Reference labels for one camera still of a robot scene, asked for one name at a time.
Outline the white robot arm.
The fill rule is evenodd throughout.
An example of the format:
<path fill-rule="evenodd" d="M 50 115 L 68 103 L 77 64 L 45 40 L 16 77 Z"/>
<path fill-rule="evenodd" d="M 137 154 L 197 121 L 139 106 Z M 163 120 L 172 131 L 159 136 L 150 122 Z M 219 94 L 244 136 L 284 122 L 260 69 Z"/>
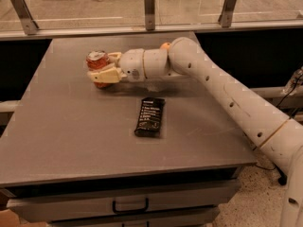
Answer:
<path fill-rule="evenodd" d="M 303 227 L 303 126 L 216 65 L 187 37 L 158 49 L 92 51 L 87 76 L 97 87 L 190 76 L 201 82 L 248 138 L 287 176 L 280 227 Z"/>

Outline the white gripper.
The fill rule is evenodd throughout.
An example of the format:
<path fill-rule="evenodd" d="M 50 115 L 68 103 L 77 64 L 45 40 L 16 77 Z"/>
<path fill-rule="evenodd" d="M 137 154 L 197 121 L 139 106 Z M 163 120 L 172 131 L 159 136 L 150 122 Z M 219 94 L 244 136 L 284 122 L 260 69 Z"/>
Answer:
<path fill-rule="evenodd" d="M 111 52 L 108 54 L 110 64 L 101 69 L 89 71 L 87 76 L 97 83 L 119 83 L 122 80 L 142 82 L 145 80 L 144 52 L 142 48 L 128 50 L 123 55 L 121 52 Z"/>

